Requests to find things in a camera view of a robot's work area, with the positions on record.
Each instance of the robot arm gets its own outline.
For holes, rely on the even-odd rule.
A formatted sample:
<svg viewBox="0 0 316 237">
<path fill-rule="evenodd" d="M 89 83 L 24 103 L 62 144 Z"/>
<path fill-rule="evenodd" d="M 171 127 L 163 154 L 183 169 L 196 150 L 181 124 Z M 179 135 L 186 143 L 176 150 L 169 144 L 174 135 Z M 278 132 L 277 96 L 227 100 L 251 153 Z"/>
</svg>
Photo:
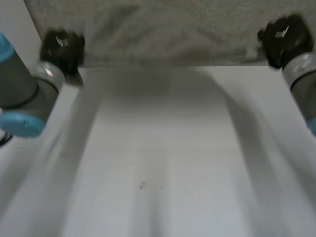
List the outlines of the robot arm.
<svg viewBox="0 0 316 237">
<path fill-rule="evenodd" d="M 84 39 L 49 32 L 40 61 L 28 71 L 12 44 L 0 33 L 0 128 L 20 137 L 36 137 L 45 128 L 65 76 L 78 73 Z"/>
<path fill-rule="evenodd" d="M 258 38 L 269 65 L 282 68 L 293 98 L 316 136 L 316 53 L 307 25 L 300 15 L 293 14 L 270 22 Z"/>
</svg>

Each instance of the gray textured fabric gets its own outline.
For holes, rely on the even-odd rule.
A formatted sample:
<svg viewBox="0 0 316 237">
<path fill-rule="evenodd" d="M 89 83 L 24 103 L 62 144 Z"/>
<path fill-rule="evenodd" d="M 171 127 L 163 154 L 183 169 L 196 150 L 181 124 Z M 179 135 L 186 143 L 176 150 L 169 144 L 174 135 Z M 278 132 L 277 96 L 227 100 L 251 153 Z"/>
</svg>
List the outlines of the gray textured fabric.
<svg viewBox="0 0 316 237">
<path fill-rule="evenodd" d="M 275 15 L 271 15 L 269 11 L 263 14 L 264 5 L 254 0 L 230 3 L 229 7 L 225 5 L 225 1 L 220 1 L 223 5 L 219 5 L 218 1 L 209 1 L 210 4 L 207 4 L 199 0 L 191 4 L 190 13 L 197 13 L 194 9 L 201 5 L 205 6 L 205 11 L 199 8 L 200 14 L 190 16 L 180 9 L 152 4 L 104 7 L 106 4 L 97 3 L 97 0 L 90 1 L 91 4 L 80 0 L 71 7 L 70 1 L 48 2 L 50 3 L 26 0 L 40 35 L 43 36 L 48 27 L 66 27 L 84 33 L 86 66 L 128 65 L 131 62 L 179 65 L 237 64 L 250 59 L 248 49 L 256 45 L 256 33 L 261 27 L 269 20 L 290 13 L 293 9 L 293 5 L 288 5 L 289 0 L 270 3 L 276 9 L 272 11 Z M 315 3 L 308 8 L 308 12 L 310 9 L 315 9 Z M 51 15 L 54 13 L 55 21 L 52 21 Z M 214 16 L 217 20 L 211 23 L 210 19 L 214 19 Z M 236 19 L 242 18 L 242 22 L 236 22 L 232 16 Z M 256 21 L 258 16 L 265 20 Z"/>
</svg>

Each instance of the light blue cap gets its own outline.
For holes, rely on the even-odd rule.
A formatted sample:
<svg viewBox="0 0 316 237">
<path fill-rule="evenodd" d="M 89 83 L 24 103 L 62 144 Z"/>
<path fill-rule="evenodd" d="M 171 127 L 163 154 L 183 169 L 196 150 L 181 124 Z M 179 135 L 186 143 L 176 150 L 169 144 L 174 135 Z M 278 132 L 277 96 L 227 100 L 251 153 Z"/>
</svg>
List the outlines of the light blue cap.
<svg viewBox="0 0 316 237">
<path fill-rule="evenodd" d="M 3 112 L 0 115 L 0 128 L 18 137 L 37 137 L 44 130 L 45 122 L 20 112 Z"/>
<path fill-rule="evenodd" d="M 0 32 L 0 63 L 4 63 L 14 53 L 13 45 L 7 40 L 2 32 Z"/>
<path fill-rule="evenodd" d="M 309 120 L 307 127 L 312 131 L 313 135 L 316 136 L 316 118 Z"/>
</svg>

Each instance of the wrinkled fabric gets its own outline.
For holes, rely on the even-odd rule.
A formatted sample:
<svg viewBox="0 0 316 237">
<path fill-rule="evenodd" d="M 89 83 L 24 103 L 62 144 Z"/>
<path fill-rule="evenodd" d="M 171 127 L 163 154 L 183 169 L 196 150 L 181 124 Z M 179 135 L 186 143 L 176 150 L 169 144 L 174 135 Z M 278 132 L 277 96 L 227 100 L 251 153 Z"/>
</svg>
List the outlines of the wrinkled fabric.
<svg viewBox="0 0 316 237">
<path fill-rule="evenodd" d="M 256 45 L 235 45 L 166 6 L 115 6 L 67 25 L 84 34 L 88 67 L 230 65 L 257 58 Z"/>
</svg>

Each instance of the small dark spot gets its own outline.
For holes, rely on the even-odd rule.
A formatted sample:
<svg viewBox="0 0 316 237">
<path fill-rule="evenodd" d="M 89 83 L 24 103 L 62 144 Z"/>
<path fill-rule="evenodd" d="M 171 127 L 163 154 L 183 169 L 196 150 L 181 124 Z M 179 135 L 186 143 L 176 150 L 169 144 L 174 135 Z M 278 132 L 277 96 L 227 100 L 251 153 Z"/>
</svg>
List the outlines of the small dark spot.
<svg viewBox="0 0 316 237">
<path fill-rule="evenodd" d="M 146 187 L 146 182 L 142 182 L 139 186 L 139 189 L 142 190 L 145 187 Z"/>
</svg>

